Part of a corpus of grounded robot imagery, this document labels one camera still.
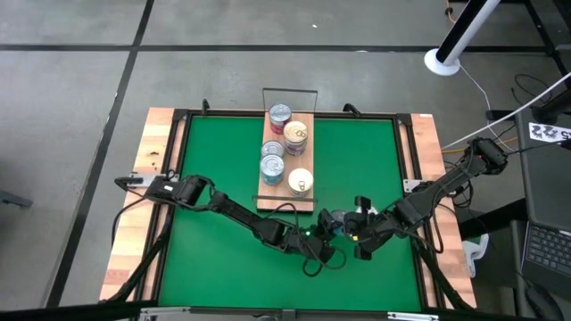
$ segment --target metal can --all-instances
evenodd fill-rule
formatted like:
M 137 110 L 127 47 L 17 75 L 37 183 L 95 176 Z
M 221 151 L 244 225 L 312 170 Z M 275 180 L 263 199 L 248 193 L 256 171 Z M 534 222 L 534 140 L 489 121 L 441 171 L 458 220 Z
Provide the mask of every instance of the metal can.
M 284 146 L 279 141 L 268 141 L 261 146 L 261 157 L 277 155 L 284 157 Z
M 287 186 L 293 195 L 303 197 L 313 187 L 313 175 L 307 169 L 294 169 L 289 173 Z
M 285 151 L 298 156 L 303 154 L 307 146 L 307 126 L 300 121 L 291 121 L 284 127 Z
M 284 179 L 284 160 L 277 155 L 264 156 L 260 161 L 261 178 L 267 185 L 278 185 Z
M 292 119 L 289 106 L 278 103 L 269 109 L 269 127 L 276 134 L 284 134 L 284 126 Z

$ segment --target gray floor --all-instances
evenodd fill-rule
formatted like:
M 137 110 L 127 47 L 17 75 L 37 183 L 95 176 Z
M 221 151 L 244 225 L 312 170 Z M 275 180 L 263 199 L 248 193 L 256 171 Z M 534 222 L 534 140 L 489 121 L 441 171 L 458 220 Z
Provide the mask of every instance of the gray floor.
M 0 0 L 0 44 L 130 44 L 144 6 Z M 553 38 L 571 42 L 552 4 L 537 6 Z M 143 43 L 438 45 L 451 26 L 443 7 L 439 0 L 155 0 Z M 472 45 L 540 44 L 523 6 L 501 4 Z M 0 207 L 0 309 L 44 304 L 127 54 L 0 52 L 7 75 L 0 79 L 0 186 L 35 201 L 27 210 Z M 466 53 L 462 63 L 497 109 L 517 107 L 515 74 L 559 78 L 541 54 Z M 203 98 L 212 108 L 263 108 L 266 86 L 317 90 L 318 110 L 350 102 L 362 111 L 432 113 L 442 144 L 485 123 L 484 98 L 471 80 L 435 76 L 422 53 L 140 53 L 62 304 L 97 301 L 112 218 L 124 199 L 112 180 L 131 170 L 148 108 L 198 107 Z M 501 177 L 477 180 L 474 209 L 521 197 L 520 170 L 514 158 Z

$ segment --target white cable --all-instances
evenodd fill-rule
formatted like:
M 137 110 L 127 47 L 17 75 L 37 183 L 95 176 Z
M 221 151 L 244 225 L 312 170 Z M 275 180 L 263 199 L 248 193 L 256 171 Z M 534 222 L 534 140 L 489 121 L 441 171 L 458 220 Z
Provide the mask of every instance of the white cable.
M 502 117 L 502 118 L 500 118 L 500 119 L 494 121 L 492 124 L 490 124 L 490 125 L 488 125 L 488 126 L 485 126 L 485 127 L 483 127 L 483 128 L 480 128 L 480 129 L 478 129 L 477 131 L 475 131 L 474 133 L 468 134 L 468 135 L 462 137 L 461 139 L 457 140 L 457 141 L 454 142 L 454 143 L 447 144 L 446 146 L 443 147 L 443 149 L 450 148 L 450 147 L 452 147 L 452 146 L 455 145 L 455 144 L 464 142 L 466 139 L 470 138 L 471 136 L 474 136 L 474 135 L 476 135 L 476 134 L 479 134 L 479 133 L 485 131 L 486 129 L 491 128 L 492 126 L 494 126 L 494 125 L 496 125 L 496 124 L 498 124 L 498 123 L 501 123 L 502 121 L 504 121 L 504 120 L 510 118 L 511 116 L 513 116 L 513 115 L 515 115 L 515 114 L 521 112 L 521 111 L 524 110 L 525 108 L 531 106 L 532 104 L 534 104 L 535 102 L 537 102 L 538 100 L 540 100 L 540 98 L 542 98 L 543 96 L 545 96 L 546 94 L 548 94 L 551 90 L 553 90 L 553 88 L 555 88 L 556 86 L 558 86 L 559 84 L 561 84 L 563 81 L 565 81 L 565 80 L 566 80 L 567 78 L 569 78 L 569 77 L 571 77 L 571 72 L 568 73 L 568 74 L 566 74 L 563 78 L 561 78 L 560 80 L 558 80 L 555 84 L 551 85 L 551 87 L 545 89 L 544 92 L 542 92 L 541 94 L 539 94 L 537 97 L 535 97 L 534 99 L 532 99 L 531 101 L 529 101 L 529 102 L 526 103 L 525 105 L 523 105 L 523 106 L 517 108 L 516 110 L 514 110 L 514 111 L 511 112 L 510 114 L 508 114 L 508 115 L 506 115 L 506 116 L 504 116 L 504 117 Z
M 468 71 L 466 69 L 464 69 L 464 66 L 460 65 L 460 67 L 462 68 L 462 70 L 464 70 L 464 73 L 466 74 L 466 76 L 468 76 L 468 78 L 472 79 L 472 82 L 474 84 L 476 84 L 476 86 L 478 87 L 478 89 L 480 89 L 480 91 L 482 92 L 482 94 L 484 94 L 484 98 L 485 98 L 485 104 L 488 106 L 488 111 L 492 111 L 492 106 L 490 106 L 490 101 L 488 100 L 488 95 L 487 93 L 484 91 L 484 89 L 480 86 L 480 84 L 478 84 L 478 82 L 472 78 L 472 76 L 470 76 L 470 74 L 468 73 Z M 490 125 L 490 120 L 486 121 L 486 125 Z M 498 134 L 496 134 L 496 132 L 493 131 L 493 129 L 489 128 L 490 131 L 492 132 L 492 134 L 494 136 L 496 136 L 496 139 L 498 140 L 498 142 L 500 142 L 500 144 L 504 145 L 507 149 L 509 149 L 510 151 L 514 152 L 514 150 L 512 150 L 511 148 L 509 148 L 509 146 L 506 145 L 506 143 L 504 143 L 500 137 L 498 136 Z

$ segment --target green table surface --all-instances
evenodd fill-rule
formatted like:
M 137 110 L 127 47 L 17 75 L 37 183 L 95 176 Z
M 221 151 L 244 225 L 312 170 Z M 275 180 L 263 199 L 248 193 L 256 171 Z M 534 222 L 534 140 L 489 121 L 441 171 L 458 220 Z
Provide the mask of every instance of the green table surface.
M 384 120 L 315 119 L 316 212 L 354 210 L 355 195 L 382 209 L 401 197 L 393 124 Z M 183 176 L 210 177 L 217 189 L 256 211 L 262 118 L 194 117 Z M 207 202 L 207 193 L 199 204 Z M 293 214 L 276 218 L 293 221 Z M 371 261 L 355 259 L 353 243 L 333 245 L 348 256 L 341 270 L 302 273 L 303 257 L 261 245 L 252 232 L 216 213 L 176 210 L 163 276 L 161 306 L 420 311 L 410 240 L 394 237 Z M 331 265 L 340 262 L 335 256 Z

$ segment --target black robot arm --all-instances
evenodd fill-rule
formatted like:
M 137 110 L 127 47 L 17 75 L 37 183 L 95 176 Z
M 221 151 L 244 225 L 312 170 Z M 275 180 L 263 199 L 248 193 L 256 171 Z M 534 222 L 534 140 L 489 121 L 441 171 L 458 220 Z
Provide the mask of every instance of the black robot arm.
M 344 232 L 358 244 L 357 259 L 371 259 L 372 252 L 393 235 L 405 237 L 434 215 L 434 208 L 446 195 L 458 190 L 473 177 L 482 174 L 501 173 L 508 165 L 508 156 L 489 138 L 470 141 L 459 164 L 436 181 L 419 186 L 414 193 L 396 201 L 378 215 L 368 214 L 370 201 L 357 197 L 361 213 L 350 212 L 344 216 Z
M 205 206 L 195 206 L 204 188 L 210 186 L 210 200 Z M 185 177 L 180 182 L 170 182 L 165 177 L 156 177 L 145 197 L 158 203 L 179 206 L 194 211 L 210 210 L 234 220 L 252 231 L 262 244 L 283 253 L 299 254 L 306 259 L 327 263 L 335 254 L 329 244 L 336 226 L 327 226 L 333 219 L 324 211 L 319 214 L 317 225 L 300 228 L 277 218 L 261 217 L 244 206 L 232 201 L 225 193 L 214 188 L 210 179 L 201 176 Z

